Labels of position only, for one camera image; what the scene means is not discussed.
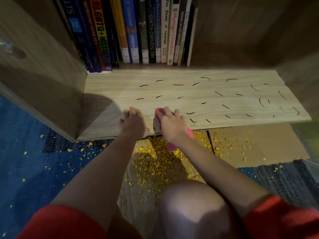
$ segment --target white book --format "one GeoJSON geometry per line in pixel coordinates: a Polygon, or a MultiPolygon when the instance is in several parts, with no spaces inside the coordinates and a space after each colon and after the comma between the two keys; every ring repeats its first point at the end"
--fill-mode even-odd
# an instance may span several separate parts
{"type": "Polygon", "coordinates": [[[161,46],[160,46],[160,61],[167,63],[167,39],[169,30],[169,10],[170,0],[162,0],[161,4],[161,46]]]}
{"type": "Polygon", "coordinates": [[[178,62],[177,65],[181,65],[181,60],[183,57],[183,50],[185,45],[185,38],[186,38],[186,31],[188,26],[188,19],[189,19],[189,12],[190,12],[190,6],[192,5],[192,0],[187,0],[186,4],[186,10],[185,10],[185,17],[184,17],[184,24],[183,24],[183,32],[181,35],[181,47],[178,54],[178,62]]]}
{"type": "Polygon", "coordinates": [[[179,6],[180,6],[180,0],[171,1],[168,46],[167,46],[167,65],[173,65],[176,32],[177,32],[177,26],[178,26],[179,6]]]}

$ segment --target red shirt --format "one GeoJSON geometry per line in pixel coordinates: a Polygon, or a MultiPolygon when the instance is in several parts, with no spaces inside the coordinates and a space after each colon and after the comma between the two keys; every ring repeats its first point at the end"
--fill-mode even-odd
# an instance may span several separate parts
{"type": "MultiPolygon", "coordinates": [[[[319,239],[319,212],[290,206],[272,196],[242,220],[252,239],[319,239]]],[[[106,238],[106,232],[81,211],[48,205],[31,218],[17,239],[106,238]]]]}

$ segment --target person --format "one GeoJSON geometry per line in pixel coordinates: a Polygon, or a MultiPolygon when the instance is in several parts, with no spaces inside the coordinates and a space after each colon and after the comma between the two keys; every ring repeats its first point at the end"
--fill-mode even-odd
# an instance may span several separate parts
{"type": "MultiPolygon", "coordinates": [[[[319,238],[319,212],[270,195],[186,133],[179,110],[158,113],[162,134],[189,159],[206,184],[170,185],[159,202],[153,238],[319,238]]],[[[149,134],[139,109],[124,110],[118,137],[34,214],[18,239],[141,238],[117,206],[136,140],[149,134]]]]}

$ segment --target carpet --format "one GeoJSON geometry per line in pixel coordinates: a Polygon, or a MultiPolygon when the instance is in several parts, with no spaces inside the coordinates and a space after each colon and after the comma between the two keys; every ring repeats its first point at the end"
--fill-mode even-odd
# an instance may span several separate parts
{"type": "MultiPolygon", "coordinates": [[[[111,141],[71,143],[0,95],[0,235],[16,237],[111,141]]],[[[318,184],[303,161],[280,165],[238,170],[289,203],[319,209],[318,184]]]]}

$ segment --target forearm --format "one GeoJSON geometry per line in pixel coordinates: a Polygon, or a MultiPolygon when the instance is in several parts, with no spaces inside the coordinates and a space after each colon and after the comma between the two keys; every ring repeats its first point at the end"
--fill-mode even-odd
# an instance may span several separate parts
{"type": "Polygon", "coordinates": [[[245,216],[268,195],[260,185],[187,135],[178,138],[175,144],[205,182],[227,198],[240,217],[245,216]]]}
{"type": "Polygon", "coordinates": [[[108,229],[136,139],[121,133],[51,202],[81,210],[108,229]]]}

